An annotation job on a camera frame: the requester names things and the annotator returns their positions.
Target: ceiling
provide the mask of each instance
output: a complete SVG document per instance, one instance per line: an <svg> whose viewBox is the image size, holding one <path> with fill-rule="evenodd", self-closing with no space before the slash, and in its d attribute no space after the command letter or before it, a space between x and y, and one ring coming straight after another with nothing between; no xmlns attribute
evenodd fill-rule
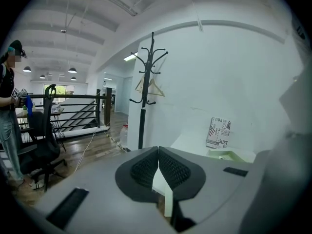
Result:
<svg viewBox="0 0 312 234"><path fill-rule="evenodd" d="M28 56L27 63L37 73L67 72L75 67L86 76L97 51L114 36L121 23L164 1L32 0L16 21L5 46L19 39Z"/></svg>

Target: plastic bottle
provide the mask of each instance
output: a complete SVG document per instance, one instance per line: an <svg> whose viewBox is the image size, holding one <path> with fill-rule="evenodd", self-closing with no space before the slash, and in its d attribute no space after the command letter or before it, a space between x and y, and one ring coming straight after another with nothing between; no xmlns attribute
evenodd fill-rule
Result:
<svg viewBox="0 0 312 234"><path fill-rule="evenodd" d="M123 125L120 131L120 145L122 148L127 148L128 143L128 123Z"/></svg>

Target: black cap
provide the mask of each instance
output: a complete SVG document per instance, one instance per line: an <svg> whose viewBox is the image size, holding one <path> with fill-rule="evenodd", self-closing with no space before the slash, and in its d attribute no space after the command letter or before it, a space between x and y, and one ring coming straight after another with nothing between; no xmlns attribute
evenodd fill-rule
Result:
<svg viewBox="0 0 312 234"><path fill-rule="evenodd" d="M23 56L24 55L24 51L21 45L21 42L19 40L15 40L14 42L12 42L10 44L10 47L15 49L15 55L16 56Z"/></svg>

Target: chair base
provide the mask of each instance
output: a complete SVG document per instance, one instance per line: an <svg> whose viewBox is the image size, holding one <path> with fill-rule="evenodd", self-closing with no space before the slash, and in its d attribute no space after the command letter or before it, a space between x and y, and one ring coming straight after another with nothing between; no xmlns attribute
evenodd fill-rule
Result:
<svg viewBox="0 0 312 234"><path fill-rule="evenodd" d="M50 174L54 174L56 176L62 177L62 178L66 178L62 175L60 175L59 173L57 173L54 168L56 168L58 165L60 165L61 163L64 164L64 166L67 166L67 162L65 159L62 159L56 163L53 164L47 164L46 167L44 169L41 169L40 171L36 172L35 174L33 174L31 176L31 178L37 183L38 182L38 177L40 175L44 174L44 191L46 192L48 189L48 183L49 183L49 176Z"/></svg>

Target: blue jeans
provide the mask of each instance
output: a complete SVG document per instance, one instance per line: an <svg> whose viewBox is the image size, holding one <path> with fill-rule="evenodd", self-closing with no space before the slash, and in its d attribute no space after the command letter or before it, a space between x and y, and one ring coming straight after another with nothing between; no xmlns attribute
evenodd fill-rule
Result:
<svg viewBox="0 0 312 234"><path fill-rule="evenodd" d="M16 175L15 179L23 179L24 175L20 171L20 161L18 157L22 139L20 126L14 111L0 110L0 142L12 163L12 168Z"/></svg>

